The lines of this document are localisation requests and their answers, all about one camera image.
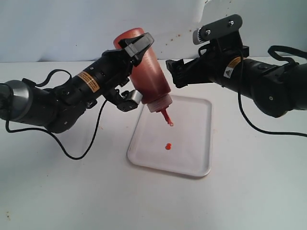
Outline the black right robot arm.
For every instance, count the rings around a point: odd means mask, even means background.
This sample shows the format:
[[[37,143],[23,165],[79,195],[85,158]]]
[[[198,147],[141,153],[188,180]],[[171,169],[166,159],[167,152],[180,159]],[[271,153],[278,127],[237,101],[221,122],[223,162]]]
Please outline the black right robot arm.
[[[297,62],[282,66],[241,58],[238,51],[208,52],[190,62],[167,60],[177,88],[216,83],[253,100],[266,115],[281,117],[307,108],[307,66]]]

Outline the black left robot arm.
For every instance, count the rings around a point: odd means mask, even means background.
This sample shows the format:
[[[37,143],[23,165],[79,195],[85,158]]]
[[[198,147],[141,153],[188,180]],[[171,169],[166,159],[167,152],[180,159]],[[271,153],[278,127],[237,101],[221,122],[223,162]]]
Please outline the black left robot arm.
[[[107,50],[101,57],[62,85],[46,88],[51,71],[40,84],[29,79],[10,80],[0,85],[0,117],[38,127],[52,133],[70,129],[78,118],[103,96],[117,109],[128,112],[138,107],[138,90],[119,92],[129,82],[133,67],[138,66],[154,39],[149,33],[120,40],[119,49]]]

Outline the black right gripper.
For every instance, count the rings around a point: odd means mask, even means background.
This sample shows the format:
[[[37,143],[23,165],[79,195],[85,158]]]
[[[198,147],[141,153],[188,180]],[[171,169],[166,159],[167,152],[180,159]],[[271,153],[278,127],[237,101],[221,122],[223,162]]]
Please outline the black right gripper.
[[[223,53],[210,52],[184,62],[166,60],[166,68],[172,76],[173,84],[183,88],[188,84],[216,83],[229,84],[230,79],[224,76],[226,66],[230,62],[230,51]]]

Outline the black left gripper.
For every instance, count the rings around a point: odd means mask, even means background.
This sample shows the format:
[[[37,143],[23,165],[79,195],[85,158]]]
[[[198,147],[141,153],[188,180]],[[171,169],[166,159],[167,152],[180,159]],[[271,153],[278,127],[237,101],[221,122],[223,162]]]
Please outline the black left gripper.
[[[134,38],[125,38],[119,41],[122,49],[105,51],[97,61],[96,74],[100,89],[96,96],[117,94],[118,87],[128,83],[133,65],[138,66],[145,52],[154,43],[150,33],[144,33]]]

